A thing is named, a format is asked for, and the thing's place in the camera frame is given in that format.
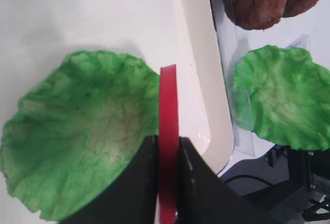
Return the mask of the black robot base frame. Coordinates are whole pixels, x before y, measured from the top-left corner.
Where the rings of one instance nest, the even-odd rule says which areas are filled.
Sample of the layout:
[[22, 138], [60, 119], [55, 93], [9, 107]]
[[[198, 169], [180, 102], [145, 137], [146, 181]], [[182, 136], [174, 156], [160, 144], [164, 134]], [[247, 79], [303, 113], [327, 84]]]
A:
[[282, 146], [289, 179], [244, 196], [280, 223], [297, 214], [305, 221], [329, 220], [329, 150], [303, 151]]

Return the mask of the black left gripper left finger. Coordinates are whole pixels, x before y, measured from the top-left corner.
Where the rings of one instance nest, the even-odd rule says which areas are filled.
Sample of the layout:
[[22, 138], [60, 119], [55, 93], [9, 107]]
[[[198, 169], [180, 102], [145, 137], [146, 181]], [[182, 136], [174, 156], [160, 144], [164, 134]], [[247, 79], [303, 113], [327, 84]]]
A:
[[119, 177], [61, 223], [154, 223], [157, 188], [158, 137], [147, 136]]

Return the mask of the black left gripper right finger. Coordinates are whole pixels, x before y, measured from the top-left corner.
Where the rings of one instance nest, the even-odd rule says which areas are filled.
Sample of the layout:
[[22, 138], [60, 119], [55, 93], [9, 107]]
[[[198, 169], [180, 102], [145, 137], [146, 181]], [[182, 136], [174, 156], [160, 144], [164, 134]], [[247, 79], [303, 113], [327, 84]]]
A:
[[228, 188], [189, 138], [179, 139], [176, 223], [278, 223]]

